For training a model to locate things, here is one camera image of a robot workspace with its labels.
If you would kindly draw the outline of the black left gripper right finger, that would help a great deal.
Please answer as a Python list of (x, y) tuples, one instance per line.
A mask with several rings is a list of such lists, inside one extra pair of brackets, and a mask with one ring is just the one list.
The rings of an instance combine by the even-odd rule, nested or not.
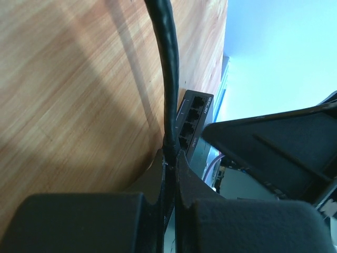
[(177, 252), (331, 252), (330, 232), (308, 203), (225, 199), (176, 159)]

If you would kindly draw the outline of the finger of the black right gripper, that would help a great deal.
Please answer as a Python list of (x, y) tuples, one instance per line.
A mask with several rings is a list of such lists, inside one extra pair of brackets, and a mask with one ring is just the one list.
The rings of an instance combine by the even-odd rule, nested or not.
[(336, 189), (336, 93), (301, 110), (209, 124), (202, 138), (281, 199)]

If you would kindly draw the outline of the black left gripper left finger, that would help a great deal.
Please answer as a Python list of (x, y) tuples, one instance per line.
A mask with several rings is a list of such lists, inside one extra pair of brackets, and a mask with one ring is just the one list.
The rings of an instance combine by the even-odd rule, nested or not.
[(120, 193), (27, 197), (2, 239), (1, 252), (162, 252), (165, 159)]

